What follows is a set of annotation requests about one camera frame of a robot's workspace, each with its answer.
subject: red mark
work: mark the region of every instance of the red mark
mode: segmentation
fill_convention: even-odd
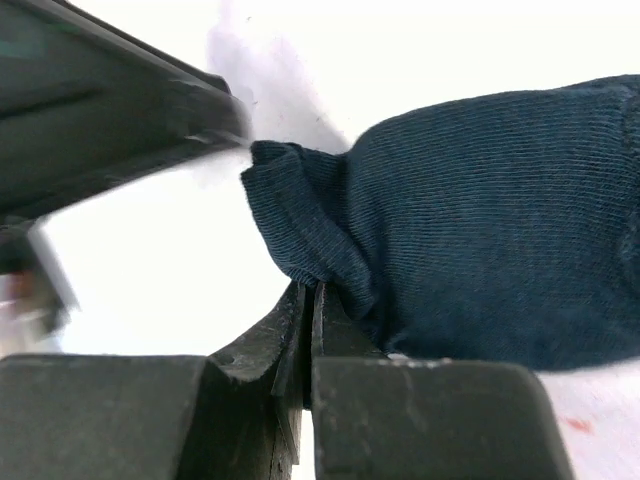
[[[565,422],[567,422],[570,427],[578,430],[579,432],[587,433],[589,435],[593,433],[593,425],[591,425],[591,422],[587,420],[580,420],[578,418],[566,418]]]

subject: white surface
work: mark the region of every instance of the white surface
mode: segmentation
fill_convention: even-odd
[[[619,2],[76,3],[223,74],[256,136],[331,151],[343,144],[331,131],[350,144],[412,108],[640,72],[638,7]],[[49,222],[85,310],[66,332],[68,350],[209,353],[271,308],[287,280],[253,225],[239,162],[176,169]],[[543,380],[579,478],[640,478],[640,366]],[[313,478],[306,420],[297,480]]]

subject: dark blue fabric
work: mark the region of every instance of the dark blue fabric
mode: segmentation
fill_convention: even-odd
[[[640,354],[640,76],[449,102],[243,174],[292,279],[387,352],[539,370]]]

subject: garment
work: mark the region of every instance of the garment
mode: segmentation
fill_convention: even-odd
[[[640,76],[448,102],[329,155],[258,141],[243,183],[292,279],[386,352],[536,370],[640,354]]]

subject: navy shirt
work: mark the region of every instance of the navy shirt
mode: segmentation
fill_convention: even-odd
[[[539,370],[640,353],[640,76],[448,102],[243,174],[292,279],[386,352]]]

